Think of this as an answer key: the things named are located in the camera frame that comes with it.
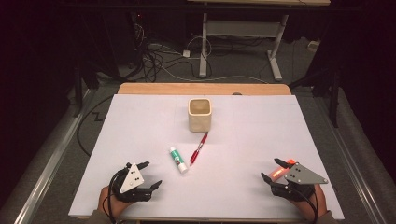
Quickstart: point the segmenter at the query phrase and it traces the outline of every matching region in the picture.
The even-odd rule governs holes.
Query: power cord
[[[103,206],[103,210],[105,211],[106,215],[108,216],[108,218],[110,219],[112,224],[116,224],[117,220],[114,218],[113,216],[113,211],[111,209],[111,199],[110,197],[113,196],[114,194],[111,193],[111,190],[113,189],[113,183],[114,180],[119,176],[119,175],[125,175],[125,173],[128,173],[128,169],[127,167],[125,167],[122,170],[119,170],[118,172],[116,172],[113,177],[111,177],[110,183],[108,184],[108,192],[107,192],[107,197],[106,200],[103,200],[102,206]],[[106,212],[105,209],[105,201],[107,201],[107,208],[108,208],[108,213]]]
[[[85,119],[92,113],[92,111],[93,111],[94,109],[96,109],[96,107],[98,107],[99,105],[101,105],[101,104],[104,103],[105,101],[107,101],[107,100],[113,98],[113,96],[114,96],[114,95],[108,96],[107,98],[105,98],[104,100],[102,100],[101,102],[99,102],[99,104],[97,104],[96,106],[94,106],[94,107],[84,116],[84,118],[82,118],[81,122],[79,123],[79,125],[78,125],[78,127],[77,127],[77,141],[78,141],[79,147],[81,148],[81,150],[82,150],[88,157],[91,156],[91,153],[89,153],[89,152],[87,151],[87,149],[82,145],[81,139],[80,139],[80,137],[79,137],[79,132],[80,132],[81,126],[82,126],[82,124],[84,123]]]
[[[315,187],[312,186],[312,188],[313,188],[313,191],[314,191],[314,194],[315,194],[316,205],[317,205],[316,207],[300,191],[295,190],[295,189],[292,189],[291,191],[299,194],[311,206],[312,210],[314,211],[314,220],[312,221],[312,224],[316,224],[317,221],[318,221],[318,197],[317,197],[317,194],[315,193]]]

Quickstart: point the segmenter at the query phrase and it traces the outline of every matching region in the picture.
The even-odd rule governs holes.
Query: white paper
[[[209,98],[212,127],[189,171],[182,175],[169,147],[189,165],[203,133],[191,133],[188,101]],[[301,218],[287,200],[273,196],[261,173],[294,159],[329,179],[294,96],[115,95],[69,215],[89,216],[102,187],[127,162],[149,161],[145,183],[162,180],[149,202],[135,203],[132,219]],[[332,184],[322,185],[327,206],[344,219]]]

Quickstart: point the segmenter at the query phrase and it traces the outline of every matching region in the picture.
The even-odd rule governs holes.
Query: wooden table edge
[[[118,94],[291,95],[291,92],[285,84],[123,83]]]

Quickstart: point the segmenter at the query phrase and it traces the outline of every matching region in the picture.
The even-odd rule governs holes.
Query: white glue stick
[[[189,170],[189,168],[187,168],[187,166],[186,166],[186,164],[184,163],[183,159],[181,158],[180,154],[178,154],[177,149],[176,149],[175,147],[171,147],[171,148],[169,149],[169,152],[171,153],[172,158],[174,159],[175,164],[176,164],[178,170],[179,170],[182,174],[186,173],[186,172]]]

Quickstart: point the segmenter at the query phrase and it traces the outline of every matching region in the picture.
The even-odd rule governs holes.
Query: pen holder
[[[209,132],[212,121],[212,106],[209,99],[189,100],[189,128],[193,133]]]

